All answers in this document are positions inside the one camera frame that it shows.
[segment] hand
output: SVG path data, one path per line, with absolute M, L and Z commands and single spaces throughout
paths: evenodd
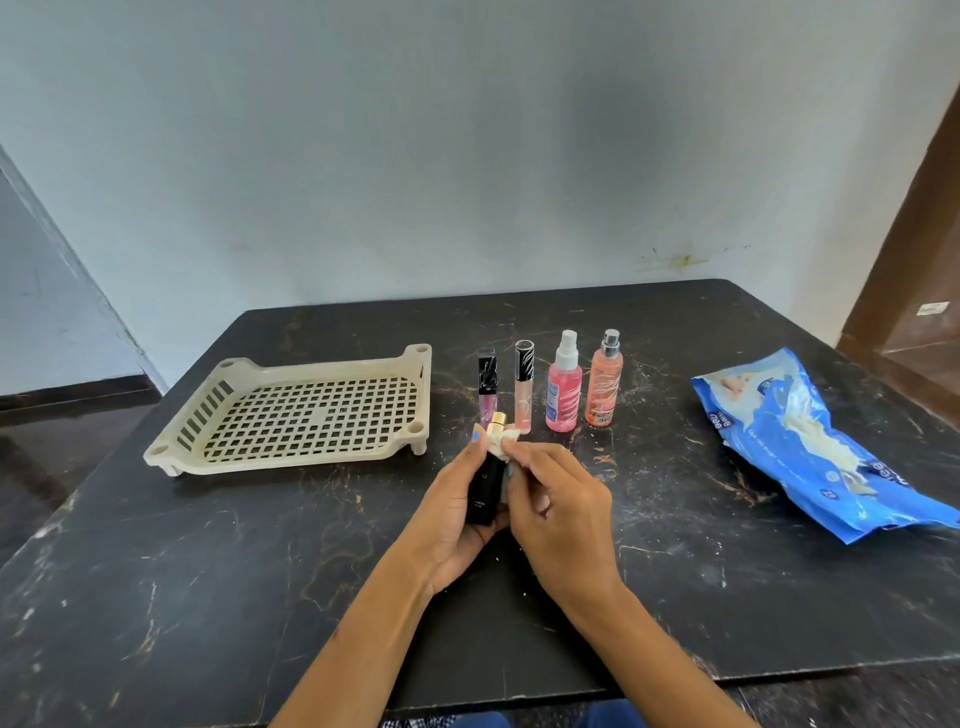
M 563 446 L 504 440 L 501 447 L 515 461 L 507 485 L 510 527 L 540 585 L 571 619 L 611 599 L 623 582 L 610 490 Z
M 464 524 L 467 488 L 487 457 L 487 445 L 487 433 L 480 425 L 474 425 L 469 444 L 437 473 L 420 507 L 396 540 L 409 558 L 428 569 L 431 594 L 446 589 L 466 571 L 493 534 L 510 522 L 503 510 L 492 525 Z

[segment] white wall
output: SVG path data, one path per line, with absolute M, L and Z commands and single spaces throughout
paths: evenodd
M 117 329 L 0 174 L 0 395 L 143 374 Z
M 833 342 L 960 10 L 10 0 L 0 78 L 0 140 L 170 382 L 247 308 L 652 279 Z

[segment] pink spray bottle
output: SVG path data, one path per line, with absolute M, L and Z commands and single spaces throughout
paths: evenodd
M 577 332 L 563 333 L 557 358 L 550 365 L 546 383 L 546 426 L 554 432 L 569 432 L 577 424 L 580 410 L 580 386 L 584 370 L 578 363 Z

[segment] blue wet wipes packet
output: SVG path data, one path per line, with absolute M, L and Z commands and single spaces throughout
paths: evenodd
M 820 393 L 789 349 L 692 381 L 724 442 L 845 544 L 876 528 L 960 527 L 960 511 L 917 493 L 830 426 Z

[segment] black marble table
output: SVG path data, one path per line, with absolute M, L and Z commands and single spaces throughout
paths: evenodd
M 583 363 L 622 332 L 613 426 L 542 423 L 563 328 Z M 0 570 L 0 724 L 147 728 L 267 722 L 476 418 L 481 346 L 536 342 L 533 438 L 613 492 L 627 584 L 718 680 L 960 656 L 960 532 L 843 546 L 723 448 L 694 375 L 796 352 L 835 424 L 918 489 L 960 505 L 960 434 L 723 280 L 245 313 Z M 170 478 L 147 445 L 214 364 L 394 356 L 433 345 L 431 437 L 379 462 Z M 510 411 L 512 398 L 502 396 Z M 431 603 L 395 713 L 614 694 L 509 533 Z

